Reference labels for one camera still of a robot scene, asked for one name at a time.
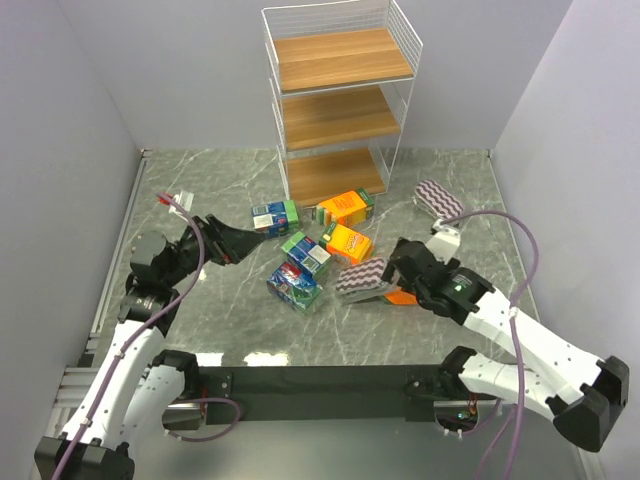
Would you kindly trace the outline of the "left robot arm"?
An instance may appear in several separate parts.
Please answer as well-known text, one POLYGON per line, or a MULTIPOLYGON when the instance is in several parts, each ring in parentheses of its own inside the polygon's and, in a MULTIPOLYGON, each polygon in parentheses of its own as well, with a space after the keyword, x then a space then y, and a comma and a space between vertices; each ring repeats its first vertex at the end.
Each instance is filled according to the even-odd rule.
POLYGON ((162 345, 184 295, 202 267, 238 264, 266 240, 213 215, 191 217, 182 236, 158 231, 137 237, 111 345, 86 395, 55 437, 34 453, 44 479, 131 479, 144 438, 162 427, 167 407, 202 392, 195 355, 162 345))

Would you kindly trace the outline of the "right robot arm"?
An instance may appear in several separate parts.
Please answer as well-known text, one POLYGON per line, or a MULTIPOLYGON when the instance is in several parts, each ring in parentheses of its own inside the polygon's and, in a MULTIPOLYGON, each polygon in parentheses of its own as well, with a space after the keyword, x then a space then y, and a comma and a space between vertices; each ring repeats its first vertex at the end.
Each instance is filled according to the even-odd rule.
POLYGON ((573 445, 602 449, 628 403, 630 369, 623 360, 572 345, 511 305, 491 282, 457 259, 443 262, 421 241, 398 239, 383 277, 398 279, 421 308, 489 339, 517 360, 502 364, 457 347, 441 364, 457 387, 521 403, 573 445))

